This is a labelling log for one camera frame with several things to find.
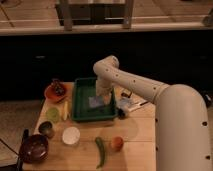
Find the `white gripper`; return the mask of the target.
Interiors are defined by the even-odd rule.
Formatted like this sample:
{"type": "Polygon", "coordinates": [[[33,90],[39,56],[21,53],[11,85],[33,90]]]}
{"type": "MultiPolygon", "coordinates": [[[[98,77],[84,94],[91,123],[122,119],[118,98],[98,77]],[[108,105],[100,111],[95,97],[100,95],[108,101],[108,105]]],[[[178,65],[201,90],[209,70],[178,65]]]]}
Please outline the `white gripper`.
{"type": "Polygon", "coordinates": [[[96,80],[96,95],[102,96],[105,100],[109,100],[111,97],[112,85],[109,81],[100,77],[96,80]]]}

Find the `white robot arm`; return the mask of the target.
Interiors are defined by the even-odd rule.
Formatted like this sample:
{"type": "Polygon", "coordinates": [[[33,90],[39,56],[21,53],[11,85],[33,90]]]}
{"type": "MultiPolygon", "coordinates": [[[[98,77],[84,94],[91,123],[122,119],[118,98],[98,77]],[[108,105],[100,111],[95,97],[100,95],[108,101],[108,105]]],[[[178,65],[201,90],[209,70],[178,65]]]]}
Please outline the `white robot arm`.
{"type": "Polygon", "coordinates": [[[117,84],[155,105],[156,171],[213,171],[208,112],[197,90],[122,71],[113,55],[93,71],[99,95],[117,84]]]}

